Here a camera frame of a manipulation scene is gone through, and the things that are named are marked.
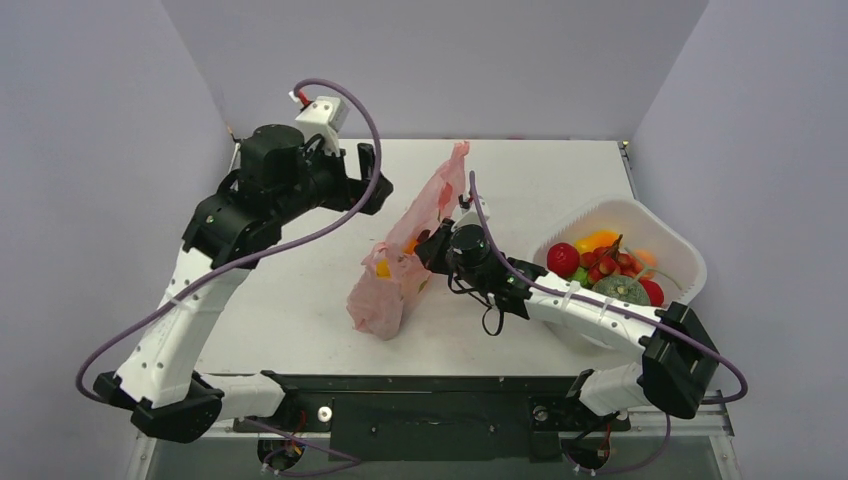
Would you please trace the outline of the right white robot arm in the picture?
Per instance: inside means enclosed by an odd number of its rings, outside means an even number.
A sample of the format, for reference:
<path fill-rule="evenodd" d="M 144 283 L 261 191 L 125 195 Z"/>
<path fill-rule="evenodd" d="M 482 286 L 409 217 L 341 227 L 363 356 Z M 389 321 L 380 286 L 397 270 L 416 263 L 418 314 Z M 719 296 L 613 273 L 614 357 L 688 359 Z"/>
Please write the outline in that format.
<path fill-rule="evenodd" d="M 628 358 L 626 365 L 577 377 L 563 402 L 572 424 L 588 427 L 636 406 L 692 419 L 705 404 L 718 352 L 688 306 L 642 306 L 585 289 L 504 256 L 477 224 L 455 227 L 445 220 L 414 252 L 427 270 L 467 284 L 502 313 L 564 326 Z"/>

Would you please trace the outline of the pink plastic bag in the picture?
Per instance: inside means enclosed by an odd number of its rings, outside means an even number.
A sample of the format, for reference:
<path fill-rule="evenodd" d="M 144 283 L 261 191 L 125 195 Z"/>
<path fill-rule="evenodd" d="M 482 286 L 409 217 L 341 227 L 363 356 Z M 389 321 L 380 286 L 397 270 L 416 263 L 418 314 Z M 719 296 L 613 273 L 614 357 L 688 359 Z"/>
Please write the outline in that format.
<path fill-rule="evenodd" d="M 451 156 L 422 186 L 385 239 L 362 260 L 364 271 L 347 297 L 353 328 L 381 340 L 394 338 L 419 304 L 431 277 L 415 255 L 403 253 L 413 239 L 425 240 L 458 206 L 466 191 L 465 160 L 470 143 L 454 144 Z M 387 259 L 392 277 L 378 278 L 375 265 Z"/>

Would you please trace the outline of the orange fake mango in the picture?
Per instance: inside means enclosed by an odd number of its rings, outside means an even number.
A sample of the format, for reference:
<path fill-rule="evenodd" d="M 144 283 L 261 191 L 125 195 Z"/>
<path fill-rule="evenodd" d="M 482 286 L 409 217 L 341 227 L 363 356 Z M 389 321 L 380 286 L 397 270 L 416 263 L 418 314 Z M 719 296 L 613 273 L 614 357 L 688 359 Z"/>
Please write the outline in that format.
<path fill-rule="evenodd" d="M 411 240 L 411 241 L 410 241 L 410 242 L 406 245 L 406 247 L 404 248 L 403 253 L 404 253 L 405 255 L 413 255 L 413 254 L 415 253 L 415 249 L 417 248 L 417 246 L 418 246 L 421 242 L 422 242 L 422 240 L 421 240 L 421 239 L 419 239 L 419 238 L 416 238 L 416 239 Z"/>

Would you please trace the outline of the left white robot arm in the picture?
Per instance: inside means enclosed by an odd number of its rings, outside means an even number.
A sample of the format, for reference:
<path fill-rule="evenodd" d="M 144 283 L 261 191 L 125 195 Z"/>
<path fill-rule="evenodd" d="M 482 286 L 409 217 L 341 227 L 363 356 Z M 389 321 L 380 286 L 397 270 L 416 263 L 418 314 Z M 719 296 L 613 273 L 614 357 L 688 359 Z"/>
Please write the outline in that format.
<path fill-rule="evenodd" d="M 219 421 L 259 417 L 291 427 L 298 402 L 270 371 L 201 373 L 196 365 L 235 291 L 260 260 L 286 251 L 285 225 L 324 208 L 342 221 L 373 215 L 392 193 L 378 140 L 356 147 L 360 174 L 326 134 L 264 125 L 241 140 L 238 165 L 196 207 L 160 306 L 136 330 L 140 340 L 116 370 L 94 381 L 108 405 L 128 410 L 143 434 L 176 443 L 202 437 Z"/>

